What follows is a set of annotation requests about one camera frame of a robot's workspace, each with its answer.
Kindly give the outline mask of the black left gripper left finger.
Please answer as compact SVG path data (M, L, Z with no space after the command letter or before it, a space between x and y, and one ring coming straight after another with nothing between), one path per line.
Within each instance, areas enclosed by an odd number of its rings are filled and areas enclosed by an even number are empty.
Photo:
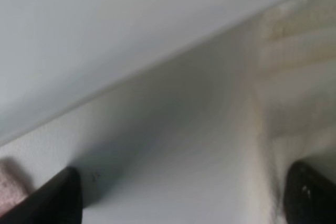
M4 215L4 223L82 223L81 179L66 167Z

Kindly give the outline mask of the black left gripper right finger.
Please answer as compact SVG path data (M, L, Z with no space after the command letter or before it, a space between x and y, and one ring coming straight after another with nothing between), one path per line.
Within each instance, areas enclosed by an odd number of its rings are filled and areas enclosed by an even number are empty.
M304 162L287 172L283 195L287 223L335 223L335 183Z

